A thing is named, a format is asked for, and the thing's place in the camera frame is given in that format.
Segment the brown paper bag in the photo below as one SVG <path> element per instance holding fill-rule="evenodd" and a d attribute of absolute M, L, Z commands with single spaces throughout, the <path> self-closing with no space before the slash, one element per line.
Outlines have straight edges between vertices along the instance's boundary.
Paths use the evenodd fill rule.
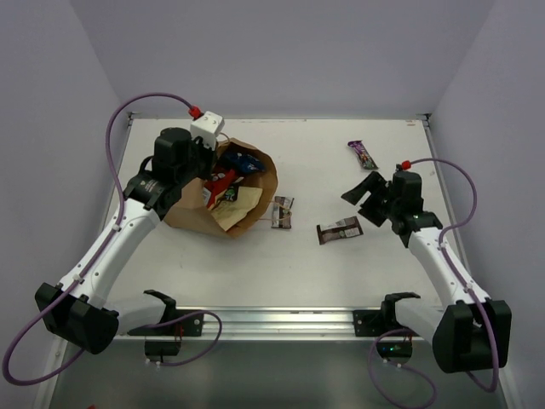
<path fill-rule="evenodd" d="M 265 216 L 269 205 L 273 203 L 278 187 L 278 172 L 272 157 L 246 142 L 235 138 L 227 138 L 219 143 L 217 148 L 218 159 L 214 169 L 221 167 L 230 170 L 220 162 L 221 155 L 228 151 L 248 153 L 258 158 L 265 165 L 266 171 L 262 173 L 241 175 L 236 172 L 236 179 L 231 184 L 240 187 L 261 188 L 263 192 L 259 204 L 242 221 L 231 229 L 224 231 L 211 215 L 211 211 L 223 200 L 223 194 L 215 206 L 208 209 L 204 204 L 202 193 L 203 185 L 208 180 L 195 178 L 181 190 L 181 199 L 169 210 L 164 218 L 165 223 L 172 228 L 203 233 L 212 237 L 236 239 L 246 233 L 258 221 L 272 221 L 271 216 Z"/>

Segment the red snack packet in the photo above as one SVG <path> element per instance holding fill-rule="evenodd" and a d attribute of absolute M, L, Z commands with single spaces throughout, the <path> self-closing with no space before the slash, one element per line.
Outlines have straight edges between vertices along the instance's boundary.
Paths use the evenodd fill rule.
<path fill-rule="evenodd" d="M 215 206 L 236 176 L 236 171 L 233 169 L 227 170 L 221 167 L 214 169 L 211 179 L 204 183 L 202 191 L 204 204 L 208 209 Z"/>

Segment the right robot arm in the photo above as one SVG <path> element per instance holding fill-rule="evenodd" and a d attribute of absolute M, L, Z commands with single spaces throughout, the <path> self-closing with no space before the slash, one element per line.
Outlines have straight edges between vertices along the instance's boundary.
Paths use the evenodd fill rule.
<path fill-rule="evenodd" d="M 445 373 L 499 370 L 508 359 L 512 312 L 483 290 L 456 257 L 443 225 L 424 209 L 422 179 L 398 170 L 391 180 L 371 172 L 342 199 L 377 227 L 390 222 L 404 247 L 421 264 L 442 308 L 428 306 L 416 293 L 392 293 L 381 303 L 379 323 L 389 334 L 408 329 L 432 347 Z"/>

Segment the brown M&M's packet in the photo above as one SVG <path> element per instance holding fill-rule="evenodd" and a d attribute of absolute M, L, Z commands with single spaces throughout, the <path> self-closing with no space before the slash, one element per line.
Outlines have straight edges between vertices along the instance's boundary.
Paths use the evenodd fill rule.
<path fill-rule="evenodd" d="M 272 202 L 272 225 L 273 229 L 291 229 L 291 209 L 295 199 L 286 196 L 275 196 Z"/>
<path fill-rule="evenodd" d="M 350 239 L 364 234 L 359 219 L 356 216 L 343 218 L 331 224 L 319 224 L 316 226 L 318 243 L 325 245 L 330 241 Z"/>

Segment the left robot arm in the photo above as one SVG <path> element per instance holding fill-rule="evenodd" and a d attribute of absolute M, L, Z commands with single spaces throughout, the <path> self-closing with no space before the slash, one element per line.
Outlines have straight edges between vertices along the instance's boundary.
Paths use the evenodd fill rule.
<path fill-rule="evenodd" d="M 196 124 L 160 132 L 153 155 L 124 189 L 117 215 L 79 264 L 57 285 L 38 288 L 35 300 L 48 331 L 99 354 L 119 333 L 151 327 L 164 335 L 175 329 L 175 301 L 161 292 L 148 290 L 118 305 L 107 298 L 140 242 L 181 199 L 182 188 L 210 177 L 219 134 Z"/>

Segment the purple candy packet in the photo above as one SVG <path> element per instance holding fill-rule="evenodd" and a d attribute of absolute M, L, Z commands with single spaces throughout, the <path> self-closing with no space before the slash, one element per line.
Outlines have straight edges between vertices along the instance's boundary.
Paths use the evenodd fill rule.
<path fill-rule="evenodd" d="M 370 156 L 362 141 L 349 141 L 347 146 L 353 150 L 364 170 L 378 170 L 375 160 Z"/>

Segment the purple M&M's packet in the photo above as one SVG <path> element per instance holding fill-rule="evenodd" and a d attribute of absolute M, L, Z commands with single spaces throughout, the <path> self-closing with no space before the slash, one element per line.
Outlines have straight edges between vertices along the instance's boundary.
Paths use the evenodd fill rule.
<path fill-rule="evenodd" d="M 239 185 L 231 185 L 223 194 L 222 199 L 227 202 L 235 202 L 238 199 Z"/>

